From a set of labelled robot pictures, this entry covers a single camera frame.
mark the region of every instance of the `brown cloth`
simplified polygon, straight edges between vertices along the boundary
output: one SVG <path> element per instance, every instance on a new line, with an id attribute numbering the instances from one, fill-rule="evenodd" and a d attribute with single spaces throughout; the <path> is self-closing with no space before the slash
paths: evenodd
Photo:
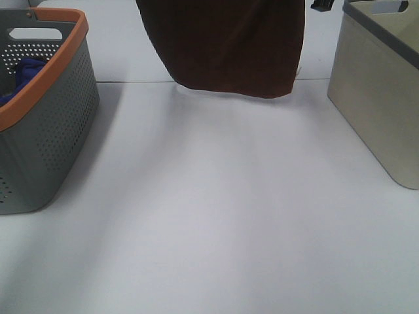
<path id="1" fill-rule="evenodd" d="M 304 37 L 304 0 L 137 0 L 176 82 L 263 98 L 291 93 Z"/>

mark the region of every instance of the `white surface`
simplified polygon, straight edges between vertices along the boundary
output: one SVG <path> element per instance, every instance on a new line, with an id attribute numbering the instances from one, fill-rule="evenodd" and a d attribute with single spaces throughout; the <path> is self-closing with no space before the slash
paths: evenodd
<path id="1" fill-rule="evenodd" d="M 329 79 L 342 23 L 344 0 L 320 13 L 306 0 L 305 42 L 298 79 Z M 88 44 L 98 81 L 160 82 L 173 80 L 157 56 L 135 0 L 49 0 L 41 7 L 85 11 L 90 25 Z"/>
<path id="2" fill-rule="evenodd" d="M 74 8 L 86 13 L 87 41 L 98 81 L 173 80 L 145 31 L 135 0 L 114 2 L 53 0 L 40 7 Z"/>
<path id="3" fill-rule="evenodd" d="M 0 217 L 0 313 L 417 313 L 419 193 L 327 84 L 275 101 L 100 84 L 56 200 Z"/>
<path id="4" fill-rule="evenodd" d="M 28 0 L 0 0 L 0 9 L 24 9 L 28 6 Z"/>

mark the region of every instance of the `bin handle cutout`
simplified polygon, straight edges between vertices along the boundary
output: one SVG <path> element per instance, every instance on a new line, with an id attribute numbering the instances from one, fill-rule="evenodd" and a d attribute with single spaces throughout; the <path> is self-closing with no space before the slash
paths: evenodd
<path id="1" fill-rule="evenodd" d="M 373 14 L 403 13 L 409 7 L 409 1 L 375 1 L 372 9 Z"/>
<path id="2" fill-rule="evenodd" d="M 9 36 L 18 40 L 46 39 L 60 41 L 63 34 L 56 28 L 13 28 L 9 30 Z"/>

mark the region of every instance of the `plastic container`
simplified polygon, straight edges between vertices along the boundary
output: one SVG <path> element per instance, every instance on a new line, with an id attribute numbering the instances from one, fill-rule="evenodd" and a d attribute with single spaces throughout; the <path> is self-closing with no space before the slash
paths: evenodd
<path id="1" fill-rule="evenodd" d="M 12 31 L 55 29 L 61 39 L 12 38 Z M 45 206 L 71 169 L 99 103 L 83 12 L 0 10 L 0 94 L 14 90 L 12 66 L 43 56 L 45 67 L 0 107 L 0 214 Z"/>
<path id="2" fill-rule="evenodd" d="M 329 97 L 399 184 L 419 189 L 419 1 L 346 1 Z"/>

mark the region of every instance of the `black object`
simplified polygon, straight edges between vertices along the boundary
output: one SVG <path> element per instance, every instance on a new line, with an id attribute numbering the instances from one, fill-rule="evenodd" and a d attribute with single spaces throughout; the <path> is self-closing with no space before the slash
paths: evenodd
<path id="1" fill-rule="evenodd" d="M 402 1 L 400 3 L 399 13 L 405 12 L 408 7 L 409 7 L 409 2 L 407 0 Z"/>
<path id="2" fill-rule="evenodd" d="M 314 0 L 311 8 L 320 12 L 330 11 L 335 0 Z"/>

